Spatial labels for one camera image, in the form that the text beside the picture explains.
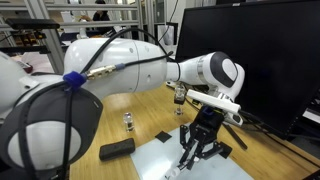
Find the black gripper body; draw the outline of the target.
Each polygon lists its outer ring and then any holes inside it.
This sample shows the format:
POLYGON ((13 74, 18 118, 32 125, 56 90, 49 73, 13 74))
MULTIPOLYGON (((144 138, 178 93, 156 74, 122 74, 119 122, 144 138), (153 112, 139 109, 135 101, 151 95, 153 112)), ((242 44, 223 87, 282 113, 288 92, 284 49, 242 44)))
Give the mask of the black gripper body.
POLYGON ((189 126, 191 136, 209 144, 217 139, 217 133, 224 120, 222 111, 210 106, 202 106, 189 126))

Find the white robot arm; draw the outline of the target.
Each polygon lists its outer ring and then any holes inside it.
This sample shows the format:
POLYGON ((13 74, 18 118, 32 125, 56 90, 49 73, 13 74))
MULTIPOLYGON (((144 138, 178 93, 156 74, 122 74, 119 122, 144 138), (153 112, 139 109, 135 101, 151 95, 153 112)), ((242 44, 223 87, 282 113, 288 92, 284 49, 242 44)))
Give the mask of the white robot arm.
POLYGON ((62 74, 32 76, 3 54, 0 57, 0 155, 30 180, 80 159, 92 144, 102 99, 146 91, 166 81, 207 85, 198 100, 236 113, 234 100, 244 69, 221 51, 170 62, 151 43, 132 39, 90 38, 66 51, 62 74))

